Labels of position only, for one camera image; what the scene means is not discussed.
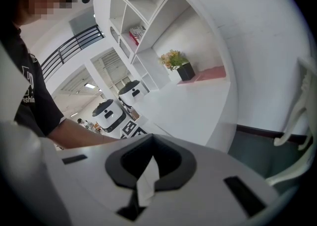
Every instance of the black slot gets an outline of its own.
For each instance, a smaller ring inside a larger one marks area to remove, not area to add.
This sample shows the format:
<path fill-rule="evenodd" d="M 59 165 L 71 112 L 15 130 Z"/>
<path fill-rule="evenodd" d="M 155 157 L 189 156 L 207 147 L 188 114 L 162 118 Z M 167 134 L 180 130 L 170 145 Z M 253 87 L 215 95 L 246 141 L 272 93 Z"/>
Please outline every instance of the black slot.
<path fill-rule="evenodd" d="M 112 114 L 113 114 L 112 111 L 108 111 L 108 112 L 105 114 L 105 118 L 109 118 Z"/>
<path fill-rule="evenodd" d="M 132 92 L 132 95 L 135 97 L 136 95 L 138 95 L 140 93 L 140 90 L 136 90 L 136 91 L 134 91 L 134 92 Z"/>
<path fill-rule="evenodd" d="M 81 161 L 81 160 L 84 160 L 86 159 L 87 157 L 85 155 L 78 155 L 78 156 L 74 156 L 74 157 L 67 157 L 67 158 L 64 158 L 62 159 L 63 163 L 65 165 L 67 164 L 72 164 L 72 163 L 75 163 L 75 162 L 78 162 L 78 161 Z"/>
<path fill-rule="evenodd" d="M 265 208 L 263 202 L 239 177 L 232 176 L 224 179 L 223 181 L 249 217 L 254 216 Z"/>

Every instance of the staircase railing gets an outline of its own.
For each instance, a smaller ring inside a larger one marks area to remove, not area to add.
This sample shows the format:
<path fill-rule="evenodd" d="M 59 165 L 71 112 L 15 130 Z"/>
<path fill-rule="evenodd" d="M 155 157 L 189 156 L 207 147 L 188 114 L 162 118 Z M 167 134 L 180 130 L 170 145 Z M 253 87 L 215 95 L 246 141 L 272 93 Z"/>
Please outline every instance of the staircase railing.
<path fill-rule="evenodd" d="M 44 80 L 47 81 L 62 65 L 82 49 L 104 38 L 98 25 L 94 25 L 67 40 L 58 47 L 41 65 Z"/>

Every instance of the white ceiling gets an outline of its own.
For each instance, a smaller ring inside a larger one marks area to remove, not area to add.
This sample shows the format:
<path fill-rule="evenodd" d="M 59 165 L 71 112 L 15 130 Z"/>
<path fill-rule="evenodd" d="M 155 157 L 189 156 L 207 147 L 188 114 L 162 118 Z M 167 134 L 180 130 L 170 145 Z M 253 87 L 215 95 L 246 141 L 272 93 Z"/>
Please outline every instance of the white ceiling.
<path fill-rule="evenodd" d="M 86 83 L 96 86 L 94 89 L 85 87 Z M 54 102 L 66 117 L 80 112 L 102 92 L 95 84 L 87 69 L 81 70 L 75 77 L 66 82 L 62 89 L 54 96 Z"/>
<path fill-rule="evenodd" d="M 54 102 L 65 117 L 70 117 L 72 114 L 80 112 L 95 98 L 96 96 L 57 94 Z"/>

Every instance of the potted plant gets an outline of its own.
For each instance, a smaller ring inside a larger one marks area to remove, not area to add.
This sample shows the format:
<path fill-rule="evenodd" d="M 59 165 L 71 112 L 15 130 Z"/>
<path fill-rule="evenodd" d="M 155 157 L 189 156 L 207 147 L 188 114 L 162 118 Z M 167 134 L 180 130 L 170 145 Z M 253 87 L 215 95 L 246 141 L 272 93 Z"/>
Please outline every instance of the potted plant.
<path fill-rule="evenodd" d="M 195 76 L 192 65 L 179 51 L 170 50 L 168 53 L 163 54 L 159 60 L 169 70 L 177 70 L 183 81 L 191 80 Z"/>

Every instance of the person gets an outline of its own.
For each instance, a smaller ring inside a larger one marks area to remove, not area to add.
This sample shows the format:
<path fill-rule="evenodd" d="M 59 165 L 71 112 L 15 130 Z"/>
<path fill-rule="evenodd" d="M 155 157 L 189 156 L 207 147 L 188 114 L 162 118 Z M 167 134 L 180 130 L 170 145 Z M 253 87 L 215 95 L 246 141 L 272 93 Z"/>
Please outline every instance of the person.
<path fill-rule="evenodd" d="M 64 148 L 91 146 L 117 139 L 88 131 L 66 119 L 46 89 L 42 69 L 34 55 L 29 53 L 20 37 L 20 26 L 34 22 L 50 12 L 56 4 L 72 0 L 4 0 L 6 16 L 2 19 L 0 39 L 8 55 L 29 81 L 17 110 L 15 121 L 33 130 L 39 137 L 48 137 Z"/>
<path fill-rule="evenodd" d="M 94 131 L 93 130 L 94 124 L 87 121 L 87 120 L 83 120 L 83 119 L 79 118 L 79 119 L 77 119 L 77 123 L 88 130 Z"/>

